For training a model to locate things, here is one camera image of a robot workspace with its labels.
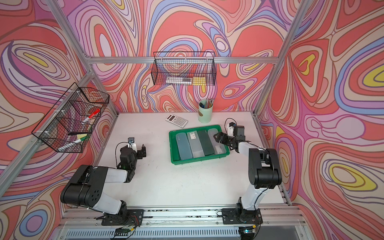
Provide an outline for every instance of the green plastic tray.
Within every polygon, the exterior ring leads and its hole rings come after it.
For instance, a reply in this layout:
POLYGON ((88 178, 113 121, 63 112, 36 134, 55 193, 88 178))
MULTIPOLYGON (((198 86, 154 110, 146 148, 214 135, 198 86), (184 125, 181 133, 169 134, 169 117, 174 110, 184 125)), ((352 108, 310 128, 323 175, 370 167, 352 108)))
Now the green plastic tray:
POLYGON ((220 125, 211 125, 211 126, 205 126, 205 127, 195 127, 195 128, 188 128, 188 129, 182 129, 182 130, 176 130, 176 131, 170 131, 169 132, 169 146, 170 146, 170 161, 175 164, 184 164, 184 163, 190 163, 190 162, 198 162, 198 161, 204 161, 214 158, 222 158, 227 155, 229 155, 229 148, 225 146, 225 153, 222 154, 216 154, 216 155, 210 155, 205 157, 197 157, 197 158, 191 158, 186 160, 181 160, 179 156, 179 149, 177 148, 177 142, 176 142, 176 134, 184 132, 192 132, 192 131, 200 131, 200 130, 209 130, 212 128, 216 128, 219 132, 221 132, 220 125))

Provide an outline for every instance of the vent grille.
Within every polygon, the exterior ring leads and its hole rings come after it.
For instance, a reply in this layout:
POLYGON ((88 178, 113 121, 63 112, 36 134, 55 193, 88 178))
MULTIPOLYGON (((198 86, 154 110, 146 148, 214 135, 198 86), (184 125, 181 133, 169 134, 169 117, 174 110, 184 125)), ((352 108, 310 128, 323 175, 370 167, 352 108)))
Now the vent grille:
MULTIPOLYGON (((105 239, 113 238, 114 229, 97 228, 68 229, 65 239, 105 239)), ((126 238, 129 233, 120 233, 115 239, 126 238)), ((144 228, 139 227, 131 238, 178 238, 178 237, 239 237, 238 227, 179 227, 144 228)))

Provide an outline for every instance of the wall-mounted basket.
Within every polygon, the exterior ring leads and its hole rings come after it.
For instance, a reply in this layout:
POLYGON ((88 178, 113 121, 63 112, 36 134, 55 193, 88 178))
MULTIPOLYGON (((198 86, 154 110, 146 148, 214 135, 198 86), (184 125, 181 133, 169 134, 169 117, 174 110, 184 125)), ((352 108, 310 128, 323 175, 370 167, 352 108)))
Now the wall-mounted basket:
POLYGON ((154 85, 215 85, 216 65, 213 51, 154 52, 154 85))
POLYGON ((59 99, 70 95, 62 108, 53 111, 53 118, 47 127, 42 131, 36 131, 41 121, 44 119, 48 121, 49 112, 32 131, 34 136, 56 152, 82 153, 109 103, 107 93, 74 84, 59 99), (86 121, 90 115, 93 115, 92 118, 86 121))

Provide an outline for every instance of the colorful swirl pattern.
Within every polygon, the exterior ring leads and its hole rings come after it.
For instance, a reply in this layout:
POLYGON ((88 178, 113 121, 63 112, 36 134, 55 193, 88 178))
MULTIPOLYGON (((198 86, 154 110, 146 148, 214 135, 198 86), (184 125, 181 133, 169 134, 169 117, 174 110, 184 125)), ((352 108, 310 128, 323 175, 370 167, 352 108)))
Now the colorful swirl pattern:
MULTIPOLYGON (((1 1, 0 22, 1 173, 85 70, 45 1, 1 1)), ((0 198, 0 239, 50 237, 64 211, 61 189, 81 164, 93 163, 111 124, 107 108, 82 154, 56 153, 46 145, 38 149, 0 198)))
POLYGON ((258 112, 315 239, 384 239, 383 22, 383 1, 315 1, 258 112))
MULTIPOLYGON (((87 0, 64 4, 62 9, 89 56, 207 50, 225 57, 277 56, 295 4, 156 0, 142 5, 130 0, 87 0)), ((206 97, 216 98, 214 111, 250 111, 270 68, 220 64, 214 87, 159 87, 151 83, 151 65, 94 65, 120 112, 196 111, 196 102, 206 97), (236 90, 226 89, 234 82, 236 90)))

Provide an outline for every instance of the red marker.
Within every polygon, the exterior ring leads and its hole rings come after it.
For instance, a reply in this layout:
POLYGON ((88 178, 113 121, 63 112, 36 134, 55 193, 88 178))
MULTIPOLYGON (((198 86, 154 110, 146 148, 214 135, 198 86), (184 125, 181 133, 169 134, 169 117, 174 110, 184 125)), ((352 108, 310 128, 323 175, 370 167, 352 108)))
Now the red marker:
POLYGON ((96 111, 94 111, 89 117, 87 117, 86 119, 83 120, 84 123, 88 122, 89 120, 91 120, 91 118, 93 118, 96 114, 98 114, 100 112, 100 109, 97 109, 96 111))

